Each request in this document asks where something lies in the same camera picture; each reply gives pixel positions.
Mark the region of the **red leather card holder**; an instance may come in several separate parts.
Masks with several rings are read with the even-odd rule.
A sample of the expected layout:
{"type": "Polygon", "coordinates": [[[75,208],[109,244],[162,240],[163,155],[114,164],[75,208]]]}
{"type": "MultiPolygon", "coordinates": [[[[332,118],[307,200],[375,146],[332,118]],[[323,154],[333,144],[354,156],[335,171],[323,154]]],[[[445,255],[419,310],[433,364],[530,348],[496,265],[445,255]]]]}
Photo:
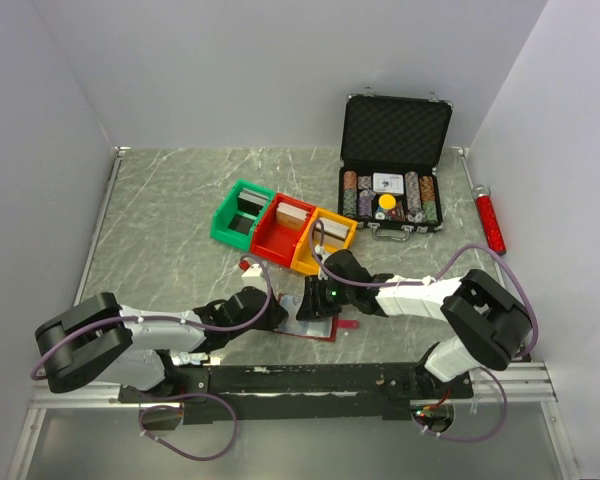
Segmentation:
{"type": "Polygon", "coordinates": [[[297,313],[301,298],[289,294],[280,294],[278,303],[288,313],[275,332],[300,338],[309,338],[334,342],[340,330],[354,330],[359,328],[358,320],[348,320],[339,316],[323,317],[315,321],[299,320],[297,313]]]}

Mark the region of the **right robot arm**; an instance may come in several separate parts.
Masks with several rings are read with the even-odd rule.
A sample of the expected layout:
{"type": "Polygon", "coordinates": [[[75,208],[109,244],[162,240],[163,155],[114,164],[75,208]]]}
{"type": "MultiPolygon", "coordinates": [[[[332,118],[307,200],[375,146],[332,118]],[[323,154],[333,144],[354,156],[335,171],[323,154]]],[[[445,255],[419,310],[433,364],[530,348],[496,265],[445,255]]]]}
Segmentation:
{"type": "Polygon", "coordinates": [[[372,275],[351,251],[338,250],[318,274],[305,278],[296,318],[333,317],[347,305],[366,315],[414,315],[450,326],[454,336],[434,344],[420,360],[416,384],[429,398],[441,396],[471,370],[506,370],[534,327],[526,305],[483,270],[446,280],[372,275]]]}

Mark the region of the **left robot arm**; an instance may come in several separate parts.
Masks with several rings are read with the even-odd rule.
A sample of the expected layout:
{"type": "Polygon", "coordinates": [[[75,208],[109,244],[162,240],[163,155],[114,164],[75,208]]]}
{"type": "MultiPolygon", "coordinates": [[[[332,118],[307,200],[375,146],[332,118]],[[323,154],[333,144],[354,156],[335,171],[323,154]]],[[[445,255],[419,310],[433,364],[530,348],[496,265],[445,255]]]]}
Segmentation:
{"type": "Polygon", "coordinates": [[[274,331],[287,317],[272,293],[249,286],[178,313],[134,309],[99,293],[38,327],[32,378],[55,394],[101,381],[163,402],[177,389],[173,355],[210,354],[249,330],[274,331]]]}

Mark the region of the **black VIP card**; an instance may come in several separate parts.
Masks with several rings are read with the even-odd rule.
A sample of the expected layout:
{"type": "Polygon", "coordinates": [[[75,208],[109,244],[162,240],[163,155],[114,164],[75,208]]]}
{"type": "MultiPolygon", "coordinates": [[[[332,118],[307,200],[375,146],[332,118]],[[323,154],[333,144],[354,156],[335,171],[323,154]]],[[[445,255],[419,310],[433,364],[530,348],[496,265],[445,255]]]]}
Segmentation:
{"type": "Polygon", "coordinates": [[[246,214],[237,212],[228,224],[228,229],[242,235],[249,235],[255,219],[246,214]]]}

